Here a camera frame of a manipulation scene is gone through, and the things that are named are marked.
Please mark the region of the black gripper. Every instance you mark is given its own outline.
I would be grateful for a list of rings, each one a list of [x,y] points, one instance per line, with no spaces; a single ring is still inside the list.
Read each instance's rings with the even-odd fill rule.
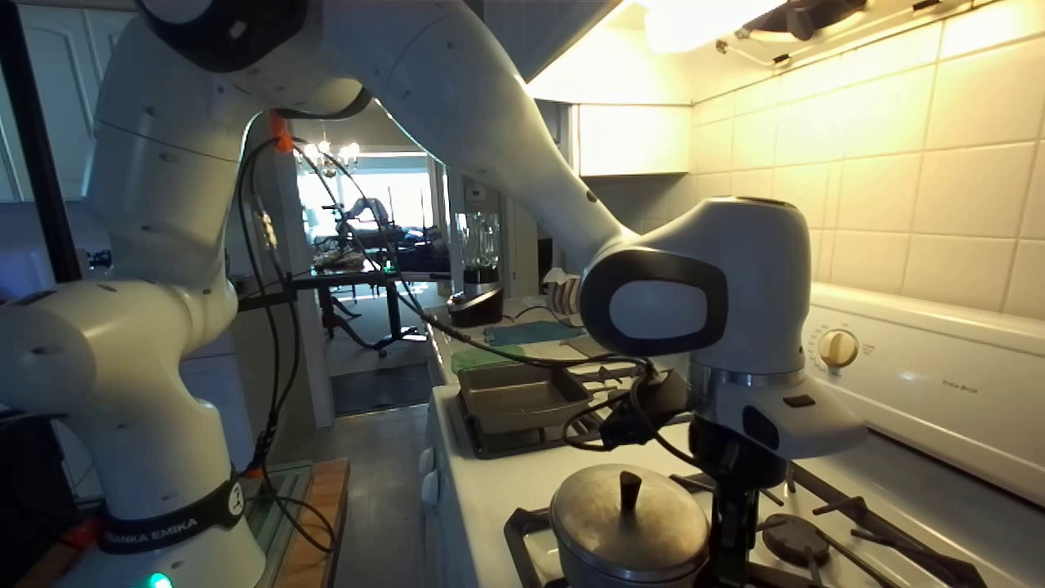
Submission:
[[[711,478],[707,581],[744,588],[757,527],[757,492],[782,480],[782,462],[752,438],[695,418],[690,425],[695,468]]]

